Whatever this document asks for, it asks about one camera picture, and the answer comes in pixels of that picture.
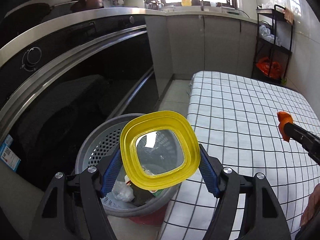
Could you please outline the person's right hand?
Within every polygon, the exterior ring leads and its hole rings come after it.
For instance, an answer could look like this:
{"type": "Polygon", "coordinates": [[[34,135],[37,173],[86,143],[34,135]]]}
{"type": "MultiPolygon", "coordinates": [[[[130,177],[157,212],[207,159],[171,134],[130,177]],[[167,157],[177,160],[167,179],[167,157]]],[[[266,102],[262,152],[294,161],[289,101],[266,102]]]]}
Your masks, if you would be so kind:
{"type": "Polygon", "coordinates": [[[309,196],[308,204],[306,209],[304,210],[301,220],[300,227],[304,226],[316,213],[319,207],[319,199],[320,199],[320,184],[317,184],[314,188],[314,191],[309,196]]]}

